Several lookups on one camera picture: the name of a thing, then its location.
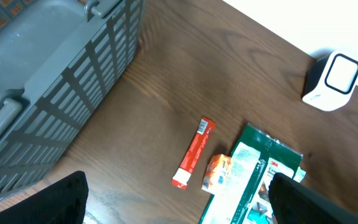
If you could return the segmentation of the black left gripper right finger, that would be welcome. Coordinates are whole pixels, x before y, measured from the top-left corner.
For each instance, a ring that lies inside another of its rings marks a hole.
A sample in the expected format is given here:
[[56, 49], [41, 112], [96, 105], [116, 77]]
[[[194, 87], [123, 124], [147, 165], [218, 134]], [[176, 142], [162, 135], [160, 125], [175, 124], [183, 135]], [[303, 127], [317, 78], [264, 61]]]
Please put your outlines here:
[[344, 210], [292, 178], [276, 173], [268, 191], [279, 224], [357, 224], [358, 216]]

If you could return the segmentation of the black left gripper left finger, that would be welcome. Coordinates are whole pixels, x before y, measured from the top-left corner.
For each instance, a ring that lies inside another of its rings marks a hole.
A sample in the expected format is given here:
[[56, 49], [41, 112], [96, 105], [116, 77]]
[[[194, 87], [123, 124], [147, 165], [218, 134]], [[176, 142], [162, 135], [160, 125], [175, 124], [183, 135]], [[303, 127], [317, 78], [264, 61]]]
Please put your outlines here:
[[0, 224], [82, 224], [88, 198], [83, 171], [76, 171], [0, 212]]

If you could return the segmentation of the light green small pouch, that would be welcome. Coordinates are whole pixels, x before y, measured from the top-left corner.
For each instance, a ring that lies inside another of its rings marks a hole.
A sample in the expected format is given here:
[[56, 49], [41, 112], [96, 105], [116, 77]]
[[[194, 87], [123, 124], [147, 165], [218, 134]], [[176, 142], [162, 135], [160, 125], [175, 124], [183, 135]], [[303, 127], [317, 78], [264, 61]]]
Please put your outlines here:
[[298, 167], [293, 180], [295, 180], [298, 183], [301, 183], [301, 181], [305, 178], [306, 176], [306, 171], [302, 170], [302, 168]]

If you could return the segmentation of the green 3M product package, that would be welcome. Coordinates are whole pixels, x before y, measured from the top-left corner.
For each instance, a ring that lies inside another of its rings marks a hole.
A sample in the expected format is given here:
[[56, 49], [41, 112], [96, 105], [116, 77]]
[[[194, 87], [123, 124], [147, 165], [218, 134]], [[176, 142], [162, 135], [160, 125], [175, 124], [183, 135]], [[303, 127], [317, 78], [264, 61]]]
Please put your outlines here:
[[273, 223], [268, 191], [276, 173], [296, 177], [303, 155], [248, 123], [231, 152], [223, 191], [210, 197], [200, 223]]

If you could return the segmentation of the small orange carton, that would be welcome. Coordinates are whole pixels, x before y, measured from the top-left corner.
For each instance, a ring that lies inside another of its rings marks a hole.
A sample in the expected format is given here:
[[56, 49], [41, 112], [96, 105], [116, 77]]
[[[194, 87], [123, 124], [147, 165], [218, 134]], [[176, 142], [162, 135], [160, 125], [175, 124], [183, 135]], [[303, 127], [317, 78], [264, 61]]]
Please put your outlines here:
[[202, 181], [202, 190], [217, 195], [223, 191], [232, 167], [232, 158], [224, 154], [211, 157]]

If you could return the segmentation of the red white tube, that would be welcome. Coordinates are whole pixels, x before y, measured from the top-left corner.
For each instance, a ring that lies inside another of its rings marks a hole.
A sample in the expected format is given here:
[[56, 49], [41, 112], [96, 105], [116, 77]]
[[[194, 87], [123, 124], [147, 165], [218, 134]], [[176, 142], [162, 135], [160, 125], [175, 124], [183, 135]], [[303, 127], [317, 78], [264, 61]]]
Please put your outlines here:
[[196, 164], [215, 128], [215, 122], [205, 116], [201, 117], [197, 131], [184, 155], [171, 184], [180, 189], [186, 189], [187, 183], [196, 167]]

